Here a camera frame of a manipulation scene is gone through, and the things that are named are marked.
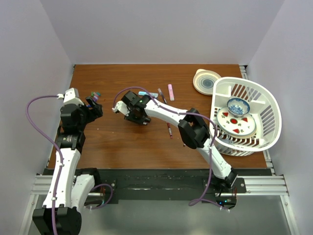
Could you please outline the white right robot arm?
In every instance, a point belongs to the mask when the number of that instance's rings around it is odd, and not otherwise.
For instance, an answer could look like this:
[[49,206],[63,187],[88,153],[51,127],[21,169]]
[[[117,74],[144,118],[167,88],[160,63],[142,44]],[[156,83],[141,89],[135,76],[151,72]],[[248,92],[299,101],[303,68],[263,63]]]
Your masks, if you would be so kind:
[[238,174],[227,163],[214,146],[215,134],[211,134],[204,121],[205,116],[199,114],[196,109],[178,109],[151,98],[148,95],[142,97],[128,91],[118,101],[113,111],[122,113],[124,119],[146,125],[151,118],[158,118],[177,127],[182,142],[189,148],[199,151],[203,158],[210,164],[218,187],[223,192],[230,192],[235,187]]

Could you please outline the light blue highlighter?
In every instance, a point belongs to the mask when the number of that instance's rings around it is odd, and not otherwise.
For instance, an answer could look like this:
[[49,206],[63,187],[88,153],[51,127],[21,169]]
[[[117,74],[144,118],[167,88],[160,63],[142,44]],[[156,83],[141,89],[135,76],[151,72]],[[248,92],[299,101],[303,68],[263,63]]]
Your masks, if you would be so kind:
[[[139,92],[138,92],[138,95],[143,96],[143,95],[148,95],[148,93],[147,93],[147,92],[144,92],[144,91],[139,91]],[[150,93],[150,95],[151,95],[152,97],[154,97],[154,98],[157,98],[157,97],[158,97],[158,93]]]

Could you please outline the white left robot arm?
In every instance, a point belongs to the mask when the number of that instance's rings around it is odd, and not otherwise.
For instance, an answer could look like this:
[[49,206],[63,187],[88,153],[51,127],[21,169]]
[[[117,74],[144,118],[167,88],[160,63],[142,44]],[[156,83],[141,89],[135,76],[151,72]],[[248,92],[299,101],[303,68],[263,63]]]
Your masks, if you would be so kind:
[[40,209],[33,212],[33,222],[42,235],[77,235],[88,193],[101,188],[96,168],[77,170],[87,124],[103,115],[102,105],[90,96],[86,103],[64,103],[60,109],[61,122],[56,140],[56,163],[49,191]]

